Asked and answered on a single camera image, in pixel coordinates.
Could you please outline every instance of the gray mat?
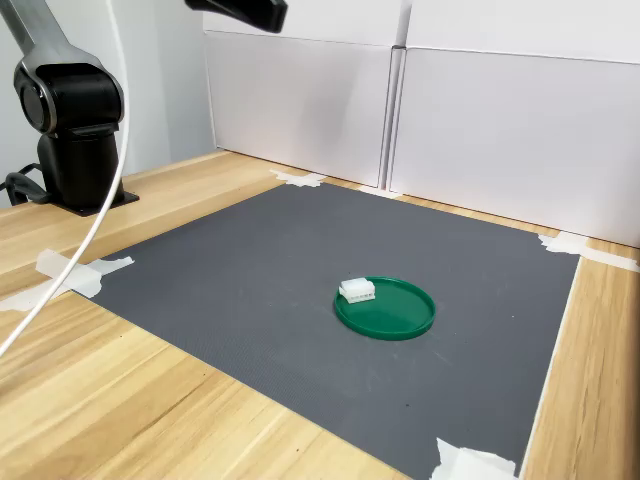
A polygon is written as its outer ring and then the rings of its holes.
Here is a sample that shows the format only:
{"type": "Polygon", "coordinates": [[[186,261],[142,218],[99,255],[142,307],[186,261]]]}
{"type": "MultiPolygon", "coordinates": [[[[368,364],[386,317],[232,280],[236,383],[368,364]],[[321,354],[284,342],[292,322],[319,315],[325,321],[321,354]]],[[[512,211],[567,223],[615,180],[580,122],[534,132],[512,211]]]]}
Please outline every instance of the gray mat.
{"type": "Polygon", "coordinates": [[[124,255],[135,263],[93,301],[417,478],[440,463],[436,437],[520,465],[578,262],[532,233],[326,184],[280,186],[124,255]],[[347,329],[333,296],[365,275],[422,287],[432,329],[347,329]]]}

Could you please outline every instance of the white box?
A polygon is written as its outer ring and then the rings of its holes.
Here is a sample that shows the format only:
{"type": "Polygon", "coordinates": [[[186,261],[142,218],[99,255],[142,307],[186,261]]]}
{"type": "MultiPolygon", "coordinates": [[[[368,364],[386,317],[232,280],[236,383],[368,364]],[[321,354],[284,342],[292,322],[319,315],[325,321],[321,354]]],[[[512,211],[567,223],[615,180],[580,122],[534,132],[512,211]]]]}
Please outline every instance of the white box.
{"type": "Polygon", "coordinates": [[[414,0],[407,46],[640,63],[638,0],[414,0]]]}
{"type": "Polygon", "coordinates": [[[206,37],[218,146],[377,186],[391,48],[206,37]]]}
{"type": "Polygon", "coordinates": [[[640,246],[639,86],[638,65],[411,48],[391,189],[640,246]]]}

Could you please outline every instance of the white cable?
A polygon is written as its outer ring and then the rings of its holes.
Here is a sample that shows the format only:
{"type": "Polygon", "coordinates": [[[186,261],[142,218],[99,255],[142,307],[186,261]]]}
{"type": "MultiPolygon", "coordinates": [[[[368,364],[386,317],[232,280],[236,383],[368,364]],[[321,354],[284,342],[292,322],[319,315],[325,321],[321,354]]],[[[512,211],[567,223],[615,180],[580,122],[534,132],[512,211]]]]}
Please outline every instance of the white cable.
{"type": "Polygon", "coordinates": [[[40,313],[40,310],[42,310],[42,307],[45,306],[45,304],[53,296],[56,290],[58,290],[60,285],[62,285],[62,282],[66,280],[69,273],[71,273],[71,270],[73,270],[73,267],[76,266],[76,264],[78,263],[78,260],[80,259],[84,251],[87,249],[87,247],[91,243],[91,240],[93,240],[93,237],[96,235],[98,228],[100,228],[100,224],[102,223],[102,220],[104,220],[104,217],[109,211],[109,207],[111,207],[111,203],[113,202],[113,197],[115,196],[116,191],[118,190],[118,186],[120,185],[120,179],[122,178],[122,169],[124,168],[124,162],[127,157],[127,149],[129,148],[129,123],[130,123],[129,84],[127,81],[127,65],[124,59],[124,48],[122,46],[122,39],[120,38],[120,31],[118,30],[118,23],[116,21],[116,16],[113,11],[112,0],[107,0],[107,10],[109,13],[109,20],[111,22],[111,27],[113,29],[113,34],[115,36],[116,49],[118,50],[120,68],[122,70],[121,87],[122,87],[122,91],[124,92],[125,119],[124,119],[124,129],[122,133],[122,149],[120,151],[120,155],[118,156],[118,167],[116,168],[116,172],[113,176],[113,182],[111,183],[111,188],[109,189],[109,193],[107,194],[107,197],[104,201],[104,205],[102,205],[102,208],[100,209],[100,212],[98,213],[98,216],[96,217],[95,222],[93,222],[91,230],[89,230],[89,233],[80,244],[80,247],[76,251],[75,255],[71,258],[71,260],[69,260],[69,263],[67,264],[65,269],[62,271],[60,276],[56,278],[55,282],[53,282],[53,285],[51,285],[51,288],[47,290],[47,293],[45,293],[42,296],[42,298],[40,299],[40,301],[38,301],[36,306],[33,307],[33,310],[29,312],[29,315],[27,315],[25,319],[22,320],[22,322],[20,322],[20,325],[18,325],[18,327],[11,333],[11,335],[9,335],[9,338],[7,338],[2,344],[2,346],[0,346],[0,357],[4,355],[4,353],[8,350],[11,344],[16,340],[16,338],[20,336],[22,331],[25,328],[27,328],[27,326],[31,323],[31,320],[33,320],[35,316],[38,315],[38,313],[40,313]]]}

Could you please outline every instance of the black cable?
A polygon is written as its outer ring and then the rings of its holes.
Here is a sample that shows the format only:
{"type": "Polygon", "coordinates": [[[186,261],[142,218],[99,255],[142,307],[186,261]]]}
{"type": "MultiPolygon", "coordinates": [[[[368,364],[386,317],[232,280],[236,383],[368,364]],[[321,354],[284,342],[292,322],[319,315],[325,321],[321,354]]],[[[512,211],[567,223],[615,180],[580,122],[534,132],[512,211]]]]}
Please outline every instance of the black cable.
{"type": "MultiPolygon", "coordinates": [[[[22,167],[20,170],[18,170],[18,173],[21,173],[22,175],[26,175],[31,170],[40,170],[40,171],[42,171],[42,166],[39,163],[32,163],[31,165],[27,165],[26,167],[22,167]]],[[[7,188],[6,182],[0,183],[0,192],[2,190],[4,190],[5,188],[7,188]]]]}

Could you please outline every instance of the small white object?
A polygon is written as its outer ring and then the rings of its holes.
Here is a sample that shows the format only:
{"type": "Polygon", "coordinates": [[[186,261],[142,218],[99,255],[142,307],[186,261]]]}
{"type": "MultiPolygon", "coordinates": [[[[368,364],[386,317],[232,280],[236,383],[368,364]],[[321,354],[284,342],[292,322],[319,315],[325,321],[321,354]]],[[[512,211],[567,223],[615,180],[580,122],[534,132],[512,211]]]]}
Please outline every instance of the small white object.
{"type": "Polygon", "coordinates": [[[636,260],[587,247],[588,238],[582,235],[560,232],[555,238],[547,237],[546,235],[538,235],[538,238],[542,242],[542,246],[547,247],[549,252],[577,254],[595,262],[611,265],[612,267],[624,268],[632,272],[640,272],[640,266],[638,266],[636,260]]]}
{"type": "Polygon", "coordinates": [[[326,175],[319,173],[308,173],[306,175],[291,175],[279,170],[269,170],[277,175],[278,180],[286,180],[287,185],[295,185],[296,187],[319,187],[322,183],[320,180],[327,178],[326,175]]]}
{"type": "Polygon", "coordinates": [[[373,187],[369,187],[368,185],[362,185],[360,188],[358,188],[358,190],[364,193],[370,193],[371,195],[377,195],[379,197],[385,197],[385,198],[398,198],[399,196],[402,195],[401,193],[398,193],[398,192],[392,192],[390,190],[382,190],[380,188],[373,188],[373,187]]]}
{"type": "Polygon", "coordinates": [[[456,448],[437,439],[440,465],[430,480],[516,480],[516,464],[493,453],[456,448]]]}
{"type": "Polygon", "coordinates": [[[376,298],[376,287],[366,278],[345,280],[340,283],[338,291],[349,303],[365,302],[376,298]]]}
{"type": "MultiPolygon", "coordinates": [[[[46,249],[40,252],[36,262],[36,270],[51,277],[51,280],[0,301],[0,312],[6,312],[7,310],[28,312],[34,308],[38,300],[51,288],[55,278],[65,269],[68,262],[68,258],[53,250],[46,249]]],[[[87,298],[92,298],[100,292],[102,288],[101,279],[104,275],[108,275],[132,263],[131,257],[118,260],[94,260],[88,265],[78,263],[51,298],[56,298],[69,290],[75,290],[87,298]]]]}

